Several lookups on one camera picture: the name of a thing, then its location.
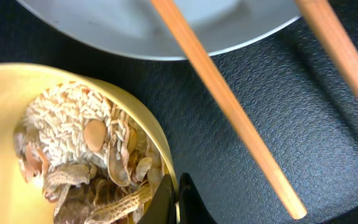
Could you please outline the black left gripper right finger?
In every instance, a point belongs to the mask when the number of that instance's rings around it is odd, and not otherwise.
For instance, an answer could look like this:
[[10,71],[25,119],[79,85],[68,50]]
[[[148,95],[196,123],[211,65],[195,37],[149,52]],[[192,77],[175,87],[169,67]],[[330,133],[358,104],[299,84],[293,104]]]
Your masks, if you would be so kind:
[[178,203],[181,224],[217,224],[189,173],[182,173],[180,177]]

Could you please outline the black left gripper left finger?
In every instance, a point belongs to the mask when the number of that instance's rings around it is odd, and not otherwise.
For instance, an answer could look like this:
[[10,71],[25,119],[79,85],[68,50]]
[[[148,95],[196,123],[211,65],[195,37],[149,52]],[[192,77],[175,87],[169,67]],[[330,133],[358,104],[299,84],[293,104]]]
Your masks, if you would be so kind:
[[138,224],[176,224],[175,196],[172,178],[165,174]]

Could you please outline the food scraps pile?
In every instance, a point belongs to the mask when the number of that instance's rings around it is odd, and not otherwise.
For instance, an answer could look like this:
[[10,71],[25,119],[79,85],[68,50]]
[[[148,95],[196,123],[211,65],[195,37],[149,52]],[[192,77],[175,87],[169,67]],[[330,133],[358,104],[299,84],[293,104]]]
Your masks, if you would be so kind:
[[24,180],[54,204],[54,223],[137,223],[167,171],[133,118],[76,82],[28,104],[14,147]]

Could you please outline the yellow bowl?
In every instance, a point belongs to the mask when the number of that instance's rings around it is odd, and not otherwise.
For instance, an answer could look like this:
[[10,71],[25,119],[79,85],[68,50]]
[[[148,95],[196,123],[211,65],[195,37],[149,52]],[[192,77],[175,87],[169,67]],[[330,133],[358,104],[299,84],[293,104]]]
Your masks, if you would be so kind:
[[52,223],[54,205],[41,189],[27,184],[14,152],[13,133],[27,105],[45,89],[65,82],[82,82],[117,103],[154,142],[178,187],[167,138],[149,109],[116,85],[31,63],[0,63],[0,223]]

